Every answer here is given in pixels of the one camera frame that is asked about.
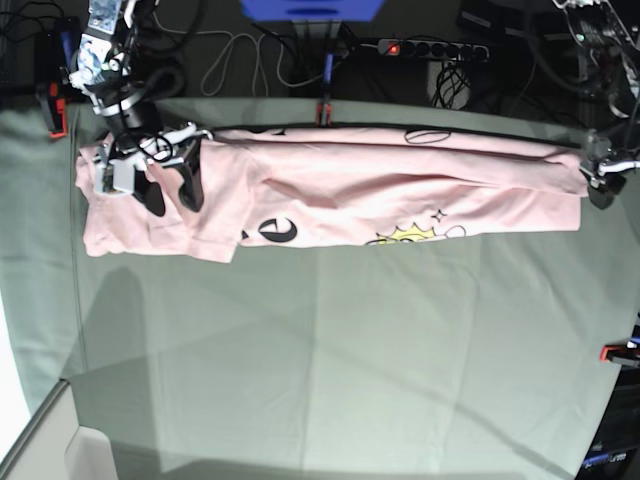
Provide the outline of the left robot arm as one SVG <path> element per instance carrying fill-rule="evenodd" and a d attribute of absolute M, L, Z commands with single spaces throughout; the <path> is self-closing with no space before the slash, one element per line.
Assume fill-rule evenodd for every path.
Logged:
<path fill-rule="evenodd" d="M 571 37 L 592 72 L 577 86 L 600 96 L 614 116 L 611 125 L 591 131 L 581 170 L 588 197 L 610 207 L 639 171 L 639 3 L 637 1 L 556 1 Z"/>

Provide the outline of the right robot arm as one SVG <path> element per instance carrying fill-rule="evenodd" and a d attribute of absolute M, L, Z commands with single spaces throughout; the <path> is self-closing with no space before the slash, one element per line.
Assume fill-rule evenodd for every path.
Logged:
<path fill-rule="evenodd" d="M 186 83 L 177 58 L 199 26 L 172 46 L 152 46 L 155 1 L 92 1 L 89 19 L 69 75 L 94 113 L 109 128 L 92 159 L 94 189 L 106 196 L 131 195 L 156 216 L 165 213 L 162 189 L 147 176 L 152 166 L 173 169 L 182 183 L 178 198 L 192 212 L 201 210 L 200 146 L 211 131 L 160 112 L 160 99 L 181 93 Z"/>

